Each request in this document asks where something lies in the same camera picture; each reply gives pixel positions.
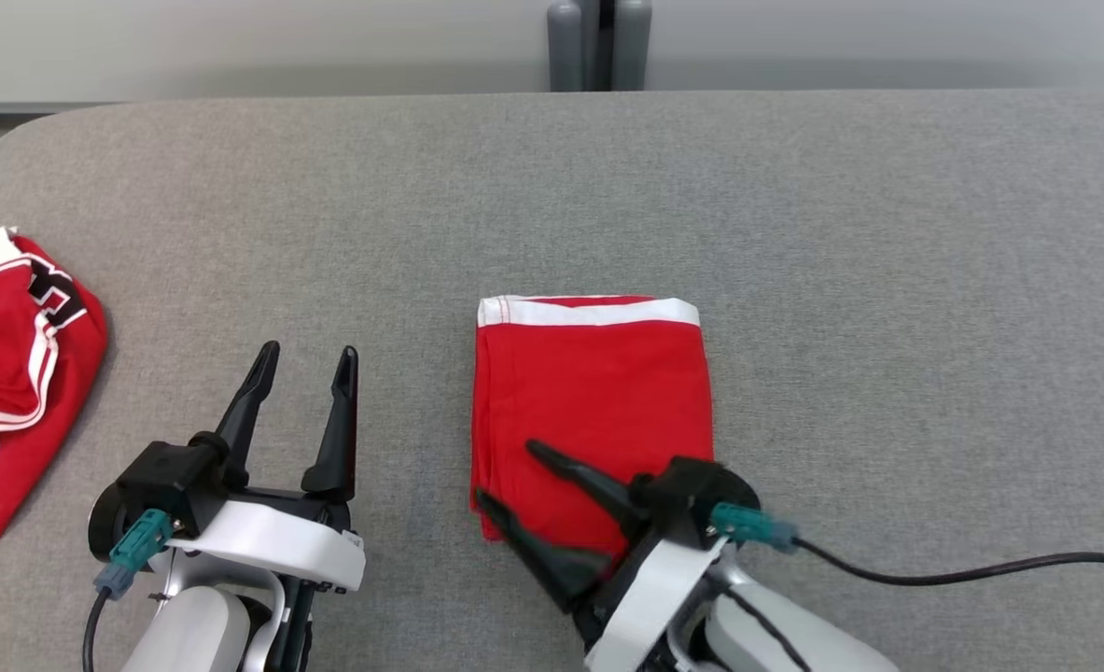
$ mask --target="black cable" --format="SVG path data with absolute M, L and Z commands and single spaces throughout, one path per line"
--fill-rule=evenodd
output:
M 836 554 L 821 548 L 817 544 L 807 542 L 794 536 L 792 543 L 797 548 L 815 554 L 821 561 L 829 562 L 838 569 L 853 574 L 854 577 L 866 578 L 868 582 L 877 584 L 889 584 L 890 586 L 945 586 L 946 584 L 960 584 L 962 582 L 975 582 L 978 578 L 999 577 L 1002 574 L 1013 572 L 1025 572 L 1026 569 L 1037 569 L 1039 566 L 1072 565 L 1076 562 L 1097 562 L 1104 565 L 1104 553 L 1059 553 L 1043 554 L 1041 557 L 1029 557 L 1012 562 L 1000 563 L 1000 565 L 979 566 L 978 569 L 966 569 L 964 572 L 952 572 L 949 574 L 933 574 L 931 577 L 893 577 L 891 574 L 880 574 L 863 569 L 861 566 L 850 565 L 849 562 L 839 558 Z
M 783 632 L 768 620 L 768 617 L 763 616 L 763 612 L 760 611 L 760 609 L 756 609 L 755 605 L 749 602 L 746 598 L 732 590 L 732 588 L 726 588 L 725 595 L 728 598 L 737 602 L 739 607 L 743 608 L 743 611 L 755 617 L 755 620 L 760 621 L 760 626 L 763 626 L 763 629 L 766 630 L 768 634 L 772 634 L 775 641 L 779 642 L 779 646 L 783 647 L 783 651 L 787 653 L 787 658 L 790 658 L 792 661 L 796 663 L 796 668 L 802 669 L 802 672 L 811 672 L 813 668 L 809 668 L 808 663 L 805 663 L 805 659 L 799 654 L 799 651 L 796 651 L 796 647 L 792 646 L 792 642 L 787 641 L 785 634 L 783 634 Z
M 104 605 L 110 595 L 112 588 L 99 588 L 92 612 L 87 614 L 87 628 L 83 629 L 83 672 L 95 672 L 95 626 L 99 625 L 99 614 L 104 611 Z

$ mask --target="white stripe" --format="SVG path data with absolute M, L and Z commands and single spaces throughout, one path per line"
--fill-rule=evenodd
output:
M 701 327 L 697 307 L 679 299 L 652 299 L 620 303 L 620 306 L 567 307 L 531 301 L 527 297 L 491 297 L 480 299 L 478 305 L 478 327 L 489 327 L 489 324 L 606 327 L 606 324 L 652 322 L 652 320 Z
M 71 322 L 75 322 L 75 320 L 77 320 L 78 318 L 83 318 L 83 316 L 85 316 L 85 314 L 87 314 L 87 309 L 82 309 L 81 311 L 76 312 L 75 314 L 70 316 L 70 318 L 66 318 L 65 320 L 62 320 L 62 327 L 53 327 L 53 324 L 51 327 L 55 331 L 62 331 L 63 329 L 66 328 L 66 324 L 70 324 Z
M 30 377 L 30 388 L 36 396 L 36 408 L 25 415 L 0 412 L 0 425 L 23 429 L 34 425 L 36 420 L 40 420 L 41 414 L 45 412 L 50 375 L 53 374 L 53 365 L 57 360 L 57 341 L 47 337 L 45 332 L 49 323 L 44 313 L 36 313 L 33 318 L 33 345 L 30 348 L 28 376 Z
M 507 294 L 506 298 L 510 300 L 524 300 L 524 301 L 535 301 L 539 299 L 616 299 L 618 297 L 627 297 L 628 294 L 573 294 L 570 297 L 561 294 L 559 297 L 519 297 L 517 294 Z
M 55 274 L 55 276 L 70 277 L 68 274 L 66 274 L 66 271 L 53 268 L 53 265 L 51 265 L 49 260 L 43 259 L 34 254 L 31 254 L 31 252 L 18 250 L 18 254 L 20 255 L 18 258 L 9 260 L 9 263 L 6 264 L 0 264 L 0 273 L 9 270 L 10 268 L 20 267 L 20 265 L 30 265 L 31 263 L 40 263 L 41 265 L 44 265 L 44 267 L 50 269 L 50 273 Z

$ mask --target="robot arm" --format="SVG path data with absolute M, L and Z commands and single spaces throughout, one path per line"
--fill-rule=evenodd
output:
M 628 553 L 616 559 L 560 548 L 531 535 L 489 493 L 478 493 L 480 510 L 558 607 L 572 615 L 585 639 L 586 669 L 894 671 L 871 647 L 739 568 L 735 545 L 709 522 L 722 502 L 760 508 L 742 478 L 718 463 L 675 458 L 661 476 L 628 487 L 538 441 L 527 447 L 551 472 L 597 500 L 629 542 Z M 794 648 L 795 660 L 783 642 Z
M 172 522 L 147 565 L 164 577 L 155 596 L 159 611 L 125 671 L 301 671 L 316 593 L 360 587 L 365 553 L 348 510 L 355 473 L 357 350 L 341 352 L 320 451 L 296 493 L 250 487 L 244 467 L 278 352 L 274 341 L 262 348 L 214 433 L 201 431 L 187 446 L 150 444 L 96 500 L 87 543 L 99 561 L 112 559 L 147 511 L 164 512 Z M 272 604 L 235 596 L 221 584 L 263 588 Z M 128 585 L 119 587 L 123 593 Z M 89 651 L 87 641 L 85 669 Z

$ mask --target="red fabric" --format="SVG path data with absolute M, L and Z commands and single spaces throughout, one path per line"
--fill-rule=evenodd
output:
M 617 523 L 576 486 L 535 462 L 527 439 L 624 482 L 661 472 L 672 456 L 713 459 L 709 366 L 696 324 L 488 324 L 478 328 L 476 348 L 470 492 L 485 489 L 543 540 L 608 554 L 625 548 Z M 487 540 L 500 538 L 485 516 L 482 531 Z
M 0 535 L 57 454 L 107 344 L 95 297 L 33 242 L 11 243 L 19 258 L 0 264 L 0 414 L 10 418 L 0 418 Z M 44 402 L 31 362 L 50 372 Z

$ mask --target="gray cylinder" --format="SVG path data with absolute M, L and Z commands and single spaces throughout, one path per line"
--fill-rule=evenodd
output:
M 614 4 L 614 90 L 643 90 L 650 42 L 650 0 Z
M 571 0 L 548 8 L 548 75 L 552 90 L 584 90 L 581 6 Z
M 597 90 L 597 31 L 599 30 L 601 0 L 576 0 L 581 6 L 581 65 L 585 71 L 585 90 Z

